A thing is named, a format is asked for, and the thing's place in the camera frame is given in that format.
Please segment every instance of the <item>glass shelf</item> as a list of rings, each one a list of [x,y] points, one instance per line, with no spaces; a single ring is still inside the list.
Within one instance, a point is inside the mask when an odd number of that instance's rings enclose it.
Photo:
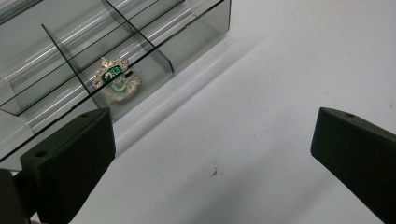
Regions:
[[[0,34],[29,27],[0,35],[2,52],[16,46],[0,55],[0,167],[19,170],[23,152],[86,111],[110,107],[117,122],[216,45],[229,30],[230,11],[231,0],[58,0],[1,25]],[[23,43],[8,41],[30,33]],[[127,59],[128,68],[100,86],[102,57]],[[114,100],[114,88],[135,88],[132,78],[140,80],[134,95]]]

